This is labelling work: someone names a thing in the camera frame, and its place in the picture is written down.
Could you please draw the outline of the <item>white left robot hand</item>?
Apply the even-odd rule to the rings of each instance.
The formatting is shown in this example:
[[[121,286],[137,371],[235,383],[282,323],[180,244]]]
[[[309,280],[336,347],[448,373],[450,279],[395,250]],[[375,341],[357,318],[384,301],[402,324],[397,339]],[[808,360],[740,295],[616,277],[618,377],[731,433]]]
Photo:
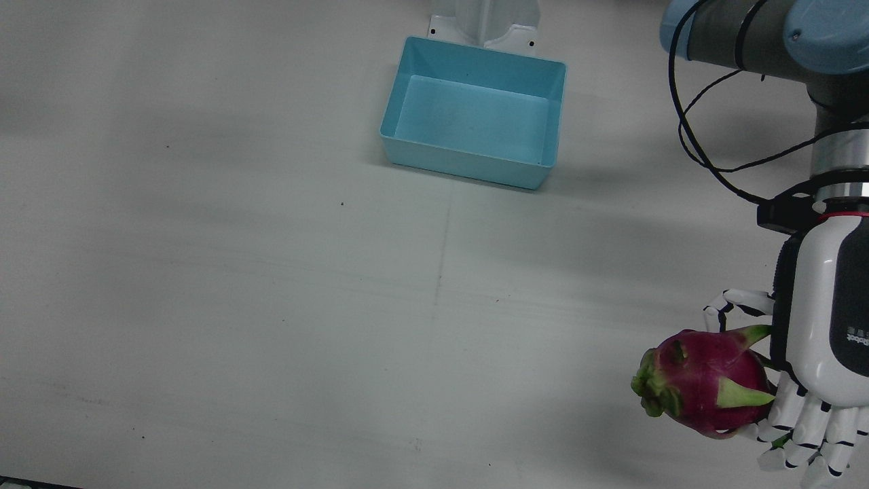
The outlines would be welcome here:
[[[733,308],[772,319],[778,386],[769,414],[745,430],[771,445],[758,464],[806,467],[801,487],[835,487],[867,439],[867,211],[826,213],[791,236],[773,291],[721,292],[705,328],[723,331]]]

